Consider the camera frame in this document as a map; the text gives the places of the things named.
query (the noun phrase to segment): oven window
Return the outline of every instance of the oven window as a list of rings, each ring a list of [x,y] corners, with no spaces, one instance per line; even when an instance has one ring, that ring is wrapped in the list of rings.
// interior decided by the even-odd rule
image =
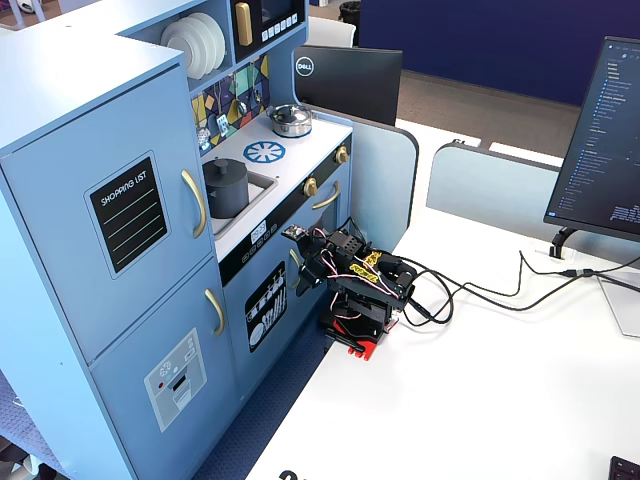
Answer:
[[[262,0],[262,25],[294,13],[294,0]]]

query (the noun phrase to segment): dell logo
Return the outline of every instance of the dell logo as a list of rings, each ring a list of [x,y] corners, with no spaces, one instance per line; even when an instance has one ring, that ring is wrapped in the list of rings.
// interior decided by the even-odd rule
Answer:
[[[313,60],[309,57],[300,57],[296,62],[296,72],[302,77],[308,77],[313,73],[314,69]]]

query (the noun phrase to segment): dell monitor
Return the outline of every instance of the dell monitor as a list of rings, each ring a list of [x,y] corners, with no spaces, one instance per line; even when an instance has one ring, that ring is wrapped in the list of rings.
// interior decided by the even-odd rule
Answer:
[[[295,52],[298,100],[395,126],[402,52],[303,46]]]
[[[544,220],[640,242],[640,41],[605,38]],[[602,286],[623,333],[640,336],[638,293]]]

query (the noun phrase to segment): blue partition wall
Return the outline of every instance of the blue partition wall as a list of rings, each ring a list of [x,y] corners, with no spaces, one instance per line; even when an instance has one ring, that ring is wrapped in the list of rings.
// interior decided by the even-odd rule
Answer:
[[[633,0],[366,0],[360,46],[404,68],[581,105],[606,35],[640,38]]]

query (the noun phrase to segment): toy kitchen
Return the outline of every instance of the toy kitchen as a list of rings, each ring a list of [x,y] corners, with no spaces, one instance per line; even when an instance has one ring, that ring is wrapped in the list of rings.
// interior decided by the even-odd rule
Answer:
[[[0,42],[0,369],[67,476],[191,478],[326,292],[282,232],[405,232],[415,140],[295,98],[308,8],[102,0]]]

